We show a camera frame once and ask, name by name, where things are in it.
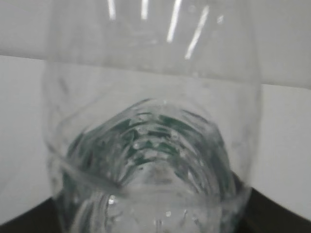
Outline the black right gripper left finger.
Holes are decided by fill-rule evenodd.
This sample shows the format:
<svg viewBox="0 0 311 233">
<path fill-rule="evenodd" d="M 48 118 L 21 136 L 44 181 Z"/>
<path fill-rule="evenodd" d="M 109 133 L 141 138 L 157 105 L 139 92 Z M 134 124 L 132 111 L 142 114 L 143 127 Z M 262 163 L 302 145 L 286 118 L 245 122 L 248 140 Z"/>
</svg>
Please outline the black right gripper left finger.
<svg viewBox="0 0 311 233">
<path fill-rule="evenodd" d="M 0 226 L 1 233 L 60 233 L 61 226 L 52 198 L 49 198 Z"/>
</svg>

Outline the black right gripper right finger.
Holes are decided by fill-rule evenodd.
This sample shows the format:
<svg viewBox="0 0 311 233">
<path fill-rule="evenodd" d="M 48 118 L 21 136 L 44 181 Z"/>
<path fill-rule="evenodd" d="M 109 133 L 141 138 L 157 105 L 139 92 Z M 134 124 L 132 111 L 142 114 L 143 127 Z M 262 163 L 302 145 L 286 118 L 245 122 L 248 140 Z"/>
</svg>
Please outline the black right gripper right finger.
<svg viewBox="0 0 311 233">
<path fill-rule="evenodd" d="M 254 188 L 243 208 L 236 233 L 310 233 L 311 221 L 283 206 Z"/>
</svg>

